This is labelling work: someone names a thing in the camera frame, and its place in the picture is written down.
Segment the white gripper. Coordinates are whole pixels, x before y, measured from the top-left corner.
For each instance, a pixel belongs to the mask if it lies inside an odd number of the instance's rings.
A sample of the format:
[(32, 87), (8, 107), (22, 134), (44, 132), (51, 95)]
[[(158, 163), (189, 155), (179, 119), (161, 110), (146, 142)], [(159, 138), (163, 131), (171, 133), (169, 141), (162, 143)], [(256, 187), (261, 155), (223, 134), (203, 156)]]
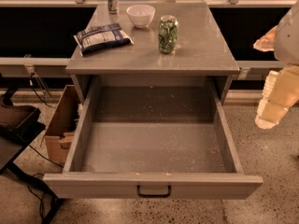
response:
[[(274, 26), (257, 39), (253, 47), (262, 52), (273, 51), (277, 28)], [(273, 89), (276, 103), (270, 101)], [(286, 107), (293, 106), (299, 100), (299, 67), (287, 66), (279, 73), (270, 71), (263, 85), (262, 95), (263, 98), (257, 108), (255, 124), (264, 130), (272, 129), (288, 112)]]

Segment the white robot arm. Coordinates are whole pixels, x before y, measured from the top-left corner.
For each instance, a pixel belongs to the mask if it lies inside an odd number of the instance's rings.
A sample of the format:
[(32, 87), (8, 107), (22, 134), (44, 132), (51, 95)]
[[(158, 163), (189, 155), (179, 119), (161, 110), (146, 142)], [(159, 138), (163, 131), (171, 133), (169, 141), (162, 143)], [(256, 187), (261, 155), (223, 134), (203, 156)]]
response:
[(299, 2), (253, 47), (259, 51), (273, 51), (275, 58), (285, 64), (279, 72), (269, 72), (257, 108), (256, 125), (272, 129), (299, 101)]

